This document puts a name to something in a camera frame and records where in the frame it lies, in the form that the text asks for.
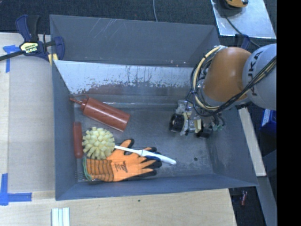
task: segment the work glove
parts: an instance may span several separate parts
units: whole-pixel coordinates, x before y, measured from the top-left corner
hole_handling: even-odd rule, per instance
[[[127,139],[120,146],[130,148],[133,144],[133,139]],[[144,150],[155,152],[156,148],[147,147]],[[157,173],[155,169],[161,166],[162,163],[155,158],[146,158],[136,153],[128,154],[119,149],[115,149],[105,160],[83,160],[84,173],[89,181],[118,182],[129,178],[154,176]]]

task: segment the red squeeze bottle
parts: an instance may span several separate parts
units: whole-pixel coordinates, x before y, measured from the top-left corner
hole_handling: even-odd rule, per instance
[[[88,95],[86,96],[87,99],[83,99],[82,101],[78,101],[74,98],[70,98],[70,100],[80,104],[80,109],[85,116],[113,127],[114,129],[120,131],[125,130],[130,114],[93,99]]]
[[[73,123],[73,143],[74,143],[74,155],[77,159],[83,157],[83,146],[82,146],[82,129],[81,123],[79,121],[75,121]]]

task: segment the gray bin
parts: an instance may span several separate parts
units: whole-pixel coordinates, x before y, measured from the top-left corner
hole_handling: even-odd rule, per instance
[[[52,66],[55,125],[55,198],[178,193],[257,185],[236,108],[224,111],[226,126],[209,139],[170,132],[177,101],[189,91],[190,73],[219,40],[214,26],[51,16],[51,35],[62,36],[65,57]],[[124,132],[82,114],[70,96],[88,94],[131,114]],[[155,146],[177,161],[140,180],[91,184],[75,178],[72,123],[83,133],[110,130],[117,143]]]

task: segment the black floor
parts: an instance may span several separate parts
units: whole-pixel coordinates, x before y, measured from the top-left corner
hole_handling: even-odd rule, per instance
[[[264,0],[277,34],[277,0]],[[160,22],[214,25],[215,18],[210,0],[155,0],[157,20]],[[155,21],[153,0],[0,0],[0,32],[15,32],[15,20],[23,15],[39,15],[38,33],[50,34],[49,15],[93,16],[132,20]],[[260,46],[274,43],[270,40],[253,39]],[[231,46],[232,37],[221,37],[221,44]],[[250,52],[256,48],[250,46]],[[262,155],[276,149],[276,139],[259,130],[262,109],[249,106],[256,136]],[[277,171],[269,174],[275,199],[277,199]],[[247,191],[245,206],[240,205],[241,192]],[[233,207],[238,226],[264,226],[255,188],[231,190]]]

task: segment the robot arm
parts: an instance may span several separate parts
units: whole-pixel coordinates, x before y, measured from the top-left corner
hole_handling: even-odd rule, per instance
[[[253,102],[276,110],[276,46],[252,54],[237,47],[213,48],[192,71],[191,90],[178,102],[169,129],[208,137],[224,126],[222,111],[233,106]]]

